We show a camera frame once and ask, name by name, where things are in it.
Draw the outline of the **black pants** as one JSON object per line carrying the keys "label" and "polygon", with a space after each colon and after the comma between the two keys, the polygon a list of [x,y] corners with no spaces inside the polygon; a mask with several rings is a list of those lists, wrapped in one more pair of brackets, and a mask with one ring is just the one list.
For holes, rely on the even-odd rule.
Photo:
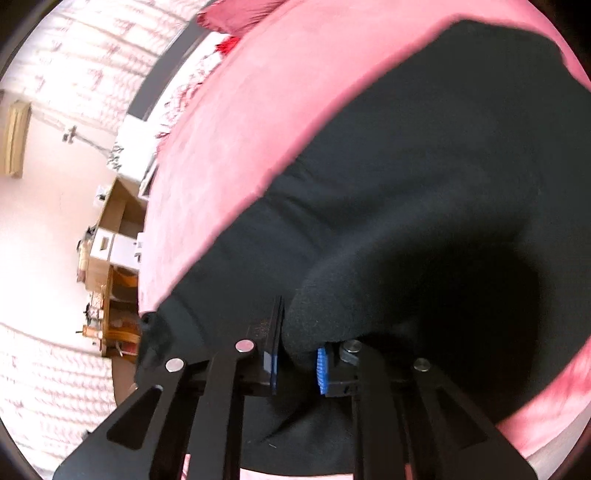
{"label": "black pants", "polygon": [[373,335],[431,361],[492,421],[590,334],[590,94],[559,48],[462,21],[335,116],[142,321],[135,378],[217,351],[286,301],[287,394],[245,404],[242,464],[353,470],[319,347]]}

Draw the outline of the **wooden stool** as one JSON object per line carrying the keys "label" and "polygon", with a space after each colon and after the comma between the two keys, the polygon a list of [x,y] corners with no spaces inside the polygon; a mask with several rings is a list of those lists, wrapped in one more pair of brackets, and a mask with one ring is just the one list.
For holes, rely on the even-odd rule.
{"label": "wooden stool", "polygon": [[136,274],[111,266],[106,283],[90,292],[85,323],[76,334],[89,339],[102,357],[136,362],[141,337],[137,286]]}

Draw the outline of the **brown cardboard box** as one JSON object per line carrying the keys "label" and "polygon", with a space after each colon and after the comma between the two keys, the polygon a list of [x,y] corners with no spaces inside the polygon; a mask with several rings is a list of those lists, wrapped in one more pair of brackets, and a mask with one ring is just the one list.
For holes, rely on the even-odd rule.
{"label": "brown cardboard box", "polygon": [[111,269],[137,274],[137,237],[143,231],[146,206],[136,190],[136,184],[116,177],[97,222],[78,241],[76,281],[87,291],[100,291]]}

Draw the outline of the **white patterned bed sheet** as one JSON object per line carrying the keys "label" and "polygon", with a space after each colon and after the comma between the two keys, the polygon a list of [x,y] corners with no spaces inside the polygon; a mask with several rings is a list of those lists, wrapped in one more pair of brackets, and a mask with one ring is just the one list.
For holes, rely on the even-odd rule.
{"label": "white patterned bed sheet", "polygon": [[142,182],[154,162],[161,137],[176,122],[181,102],[221,60],[217,46],[226,38],[225,34],[211,31],[166,87],[146,121],[126,112],[107,162],[118,176],[137,184]]}

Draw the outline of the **pink plush blanket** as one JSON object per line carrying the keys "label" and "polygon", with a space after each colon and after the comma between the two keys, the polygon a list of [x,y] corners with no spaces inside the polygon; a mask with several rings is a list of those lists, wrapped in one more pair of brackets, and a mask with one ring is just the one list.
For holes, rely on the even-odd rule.
{"label": "pink plush blanket", "polygon": [[[570,75],[590,81],[554,27],[526,1],[288,1],[238,43],[208,79],[172,132],[148,207],[149,242],[142,262],[145,316],[155,312],[219,235],[294,163],[329,121],[384,74],[471,21],[541,35],[560,50]],[[536,473],[504,421],[485,412],[431,361],[404,349],[387,356],[377,338],[363,344],[352,411],[356,477],[396,479],[532,479]],[[294,377],[281,333],[279,382],[273,396],[245,391],[256,344],[247,331],[214,355],[214,376],[190,370],[176,412],[207,408],[190,436],[190,472],[224,455],[216,418],[231,386],[240,412],[228,444],[242,453],[245,404],[282,396]],[[239,462],[243,469],[242,457]]]}

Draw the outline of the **grey bed headboard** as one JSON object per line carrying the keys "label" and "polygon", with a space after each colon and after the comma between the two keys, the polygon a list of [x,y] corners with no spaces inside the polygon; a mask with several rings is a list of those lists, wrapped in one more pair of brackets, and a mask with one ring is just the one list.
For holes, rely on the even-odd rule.
{"label": "grey bed headboard", "polygon": [[166,87],[209,34],[211,30],[202,27],[194,15],[154,63],[132,99],[127,114],[146,121]]}

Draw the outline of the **dark red pillow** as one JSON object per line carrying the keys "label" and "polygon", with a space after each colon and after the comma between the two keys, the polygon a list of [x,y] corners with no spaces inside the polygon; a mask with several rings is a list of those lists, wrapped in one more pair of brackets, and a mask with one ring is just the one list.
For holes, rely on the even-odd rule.
{"label": "dark red pillow", "polygon": [[284,0],[218,0],[197,14],[197,24],[242,38],[283,3]]}

